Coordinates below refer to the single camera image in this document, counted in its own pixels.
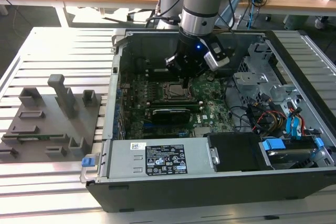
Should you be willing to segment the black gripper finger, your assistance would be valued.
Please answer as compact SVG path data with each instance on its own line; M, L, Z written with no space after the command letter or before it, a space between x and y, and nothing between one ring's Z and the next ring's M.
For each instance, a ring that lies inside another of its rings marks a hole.
M185 69L183 68L183 64L180 63L179 57L177 55L173 55L169 58L166 58L165 64L169 72L179 79L181 87L186 89L188 86L188 77L186 75Z
M204 74L206 71L208 70L208 68L205 67L191 67L188 69L187 73L188 73L188 78L189 79L195 79L199 76L201 76L202 74Z

